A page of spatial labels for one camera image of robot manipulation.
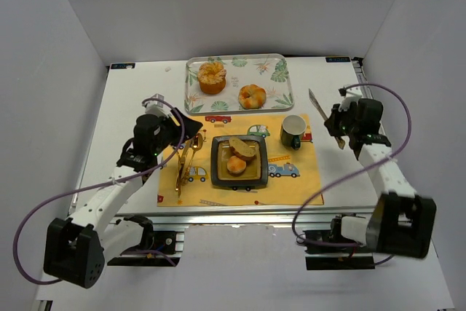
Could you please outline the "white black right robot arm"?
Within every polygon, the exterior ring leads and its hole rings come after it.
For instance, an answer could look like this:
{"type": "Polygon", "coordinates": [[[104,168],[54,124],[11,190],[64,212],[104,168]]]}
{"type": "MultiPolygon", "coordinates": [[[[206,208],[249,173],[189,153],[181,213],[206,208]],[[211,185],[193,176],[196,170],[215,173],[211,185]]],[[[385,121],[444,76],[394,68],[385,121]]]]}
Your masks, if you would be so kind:
{"type": "Polygon", "coordinates": [[[380,134],[383,105],[374,99],[346,97],[333,105],[324,125],[335,138],[347,136],[355,158],[378,194],[371,217],[334,219],[338,243],[360,243],[376,253],[423,259],[430,246],[437,206],[421,197],[392,159],[388,138],[380,134]]]}

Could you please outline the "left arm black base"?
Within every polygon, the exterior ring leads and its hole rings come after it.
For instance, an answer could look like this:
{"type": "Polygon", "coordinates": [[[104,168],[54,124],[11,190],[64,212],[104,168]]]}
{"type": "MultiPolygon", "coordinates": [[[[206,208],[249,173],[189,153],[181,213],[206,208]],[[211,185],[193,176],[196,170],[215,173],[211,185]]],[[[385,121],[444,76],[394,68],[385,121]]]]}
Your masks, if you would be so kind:
{"type": "Polygon", "coordinates": [[[174,229],[156,228],[145,216],[127,216],[117,219],[110,226],[137,224],[143,229],[141,240],[136,246],[107,260],[107,265],[115,267],[176,267],[181,260],[184,233],[174,229]]]}

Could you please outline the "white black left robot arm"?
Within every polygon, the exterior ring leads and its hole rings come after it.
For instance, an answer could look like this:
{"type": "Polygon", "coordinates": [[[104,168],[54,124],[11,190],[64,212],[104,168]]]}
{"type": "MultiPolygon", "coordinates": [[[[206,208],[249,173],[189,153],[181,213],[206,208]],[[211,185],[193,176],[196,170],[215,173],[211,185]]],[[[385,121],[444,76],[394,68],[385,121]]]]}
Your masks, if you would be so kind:
{"type": "Polygon", "coordinates": [[[143,114],[124,145],[109,183],[66,219],[47,228],[44,272],[82,288],[91,288],[106,262],[126,251],[148,251],[154,228],[144,216],[116,219],[127,200],[143,187],[167,148],[177,150],[202,129],[202,123],[177,108],[170,115],[143,114]]]}

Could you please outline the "small round bun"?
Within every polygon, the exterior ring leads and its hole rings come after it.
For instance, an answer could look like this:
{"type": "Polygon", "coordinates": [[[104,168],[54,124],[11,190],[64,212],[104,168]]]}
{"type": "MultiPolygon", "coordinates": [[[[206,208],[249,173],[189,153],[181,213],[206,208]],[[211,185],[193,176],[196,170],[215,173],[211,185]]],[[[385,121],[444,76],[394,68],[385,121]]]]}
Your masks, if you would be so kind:
{"type": "Polygon", "coordinates": [[[247,162],[237,156],[231,156],[227,161],[226,168],[232,175],[242,174],[247,167],[247,162]]]}

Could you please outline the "silver metal tongs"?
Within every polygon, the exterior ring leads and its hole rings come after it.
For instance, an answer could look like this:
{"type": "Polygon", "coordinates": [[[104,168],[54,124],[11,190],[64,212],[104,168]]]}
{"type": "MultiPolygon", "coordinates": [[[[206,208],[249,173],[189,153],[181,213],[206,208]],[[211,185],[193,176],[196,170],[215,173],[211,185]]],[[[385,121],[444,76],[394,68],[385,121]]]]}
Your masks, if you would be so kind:
{"type": "MultiPolygon", "coordinates": [[[[315,97],[315,94],[312,92],[312,90],[309,88],[308,89],[308,95],[309,95],[309,100],[311,102],[311,104],[316,108],[317,112],[319,113],[319,115],[323,118],[324,121],[326,121],[328,119],[326,113],[323,111],[321,105],[319,104],[319,102],[317,101],[316,97],[315,97]]],[[[340,138],[340,137],[337,137],[335,136],[334,137],[338,147],[340,149],[344,149],[345,147],[345,141],[340,138]]]]}

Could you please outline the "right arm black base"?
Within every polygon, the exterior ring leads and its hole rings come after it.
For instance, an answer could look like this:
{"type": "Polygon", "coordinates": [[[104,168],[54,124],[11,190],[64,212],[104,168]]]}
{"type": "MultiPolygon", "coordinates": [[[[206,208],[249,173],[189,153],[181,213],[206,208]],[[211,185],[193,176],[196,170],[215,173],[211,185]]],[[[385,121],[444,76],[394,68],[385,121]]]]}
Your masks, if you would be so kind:
{"type": "Polygon", "coordinates": [[[333,247],[310,245],[304,240],[328,239],[329,230],[307,230],[296,238],[296,244],[304,248],[307,271],[369,270],[375,268],[373,254],[365,247],[333,247]]]}

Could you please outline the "seeded bread slice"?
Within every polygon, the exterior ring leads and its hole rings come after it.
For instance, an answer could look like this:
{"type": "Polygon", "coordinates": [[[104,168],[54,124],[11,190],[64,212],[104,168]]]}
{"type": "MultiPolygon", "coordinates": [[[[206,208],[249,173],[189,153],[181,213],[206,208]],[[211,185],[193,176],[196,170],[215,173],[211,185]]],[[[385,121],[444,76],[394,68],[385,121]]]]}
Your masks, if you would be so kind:
{"type": "Polygon", "coordinates": [[[233,136],[229,138],[229,147],[234,155],[241,160],[250,161],[256,157],[255,149],[238,137],[233,136]]]}

